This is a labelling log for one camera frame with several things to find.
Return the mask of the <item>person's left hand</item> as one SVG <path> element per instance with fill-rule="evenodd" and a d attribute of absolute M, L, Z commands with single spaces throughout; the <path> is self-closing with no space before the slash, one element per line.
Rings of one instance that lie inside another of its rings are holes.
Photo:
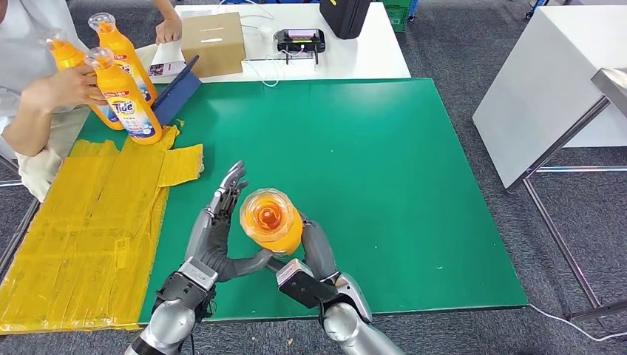
<path fill-rule="evenodd" d="M 165 44 L 180 40 L 182 21 L 178 18 L 165 18 L 155 27 L 155 43 Z"/>

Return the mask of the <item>person's right hand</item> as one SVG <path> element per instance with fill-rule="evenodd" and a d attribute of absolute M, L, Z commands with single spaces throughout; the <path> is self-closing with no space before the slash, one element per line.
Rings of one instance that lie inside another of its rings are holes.
<path fill-rule="evenodd" d="M 105 104 L 105 97 L 97 87 L 94 69 L 81 65 L 28 84 L 21 92 L 18 113 L 43 115 L 52 113 L 57 107 Z"/>

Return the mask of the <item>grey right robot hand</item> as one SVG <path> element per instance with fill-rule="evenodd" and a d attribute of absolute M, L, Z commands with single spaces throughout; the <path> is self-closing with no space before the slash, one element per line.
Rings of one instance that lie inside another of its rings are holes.
<path fill-rule="evenodd" d="M 334 285 L 339 275 L 333 250 L 322 227 L 314 220 L 305 219 L 302 230 L 304 262 L 314 277 L 323 283 Z"/>

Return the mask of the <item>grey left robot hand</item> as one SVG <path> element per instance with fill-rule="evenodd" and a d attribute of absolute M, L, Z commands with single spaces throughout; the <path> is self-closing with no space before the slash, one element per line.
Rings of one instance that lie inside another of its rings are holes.
<path fill-rule="evenodd" d="M 228 256 L 228 234 L 231 218 L 240 193 L 248 182 L 242 160 L 237 161 L 226 173 L 209 203 L 203 207 L 192 227 L 185 258 L 194 257 L 217 272 L 217 281 L 252 274 L 265 268 L 273 257 L 267 249 L 260 249 L 253 257 L 231 259 Z"/>

